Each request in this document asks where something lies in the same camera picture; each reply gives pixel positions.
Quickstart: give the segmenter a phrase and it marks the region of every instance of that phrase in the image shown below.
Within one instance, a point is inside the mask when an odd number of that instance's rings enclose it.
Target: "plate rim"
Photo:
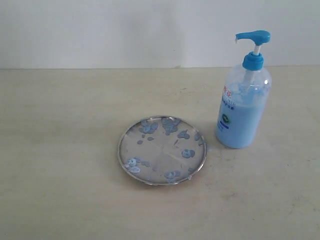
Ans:
[[[179,181],[175,181],[175,182],[171,182],[171,183],[154,183],[154,182],[150,182],[150,181],[146,181],[146,180],[143,180],[139,177],[137,177],[136,175],[134,175],[133,173],[129,172],[128,169],[126,169],[126,167],[124,166],[123,162],[122,162],[122,158],[121,158],[121,155],[120,155],[120,147],[121,147],[121,143],[125,137],[125,135],[127,134],[127,132],[135,125],[141,123],[143,120],[149,120],[149,119],[153,119],[153,118],[174,118],[174,119],[180,119],[181,121],[185,122],[186,124],[188,124],[189,126],[191,126],[194,130],[196,130],[197,133],[200,133],[200,131],[195,128],[193,125],[191,125],[189,122],[185,121],[184,119],[180,118],[180,117],[175,117],[175,116],[169,116],[169,115],[155,115],[155,116],[149,116],[149,117],[145,117],[145,118],[142,118],[140,119],[139,121],[135,122],[134,124],[132,124],[130,127],[128,127],[125,132],[121,135],[120,137],[120,140],[118,141],[118,146],[117,146],[117,158],[118,158],[118,162],[120,164],[120,166],[122,167],[122,169],[127,173],[129,174],[131,177],[133,177],[134,179],[144,183],[144,184],[147,184],[147,185],[151,185],[151,186],[169,186],[169,185],[176,185],[176,184],[179,184],[179,183],[182,183],[186,180],[191,180],[192,177],[194,176],[194,174],[196,174],[197,172],[199,172],[201,170],[201,168],[204,166],[205,164],[205,161],[207,159],[207,142],[205,141],[205,137],[203,134],[201,134],[200,136],[200,139],[202,139],[203,141],[203,147],[204,147],[204,152],[203,152],[203,158],[202,158],[202,161],[200,163],[200,165],[198,166],[198,168],[193,171],[191,174],[189,174],[187,177],[184,177],[182,179],[180,179]]]

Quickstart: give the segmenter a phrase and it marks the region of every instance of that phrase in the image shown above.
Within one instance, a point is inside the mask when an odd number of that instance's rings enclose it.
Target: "table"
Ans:
[[[228,68],[0,70],[0,238],[319,239],[319,67],[268,69],[244,149],[214,136]],[[204,133],[192,180],[149,186],[120,167],[120,136],[154,115]]]

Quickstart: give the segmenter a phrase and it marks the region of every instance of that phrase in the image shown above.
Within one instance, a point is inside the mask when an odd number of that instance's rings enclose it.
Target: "pump bottle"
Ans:
[[[244,57],[242,65],[233,67],[227,74],[215,135],[225,146],[241,149],[252,143],[269,96],[272,79],[263,67],[260,48],[271,36],[264,30],[235,36],[236,42],[252,40],[255,48]]]

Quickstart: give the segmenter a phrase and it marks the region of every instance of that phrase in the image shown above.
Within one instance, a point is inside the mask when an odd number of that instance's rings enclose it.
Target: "round metal dish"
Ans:
[[[173,116],[152,116],[121,137],[118,160],[133,178],[149,185],[174,185],[197,173],[205,163],[207,144],[189,123]]]

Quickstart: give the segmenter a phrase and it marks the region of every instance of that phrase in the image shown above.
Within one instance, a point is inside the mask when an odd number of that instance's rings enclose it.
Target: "green logo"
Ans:
[[[229,123],[229,118],[225,114],[222,114],[222,120],[224,121],[225,124]]]

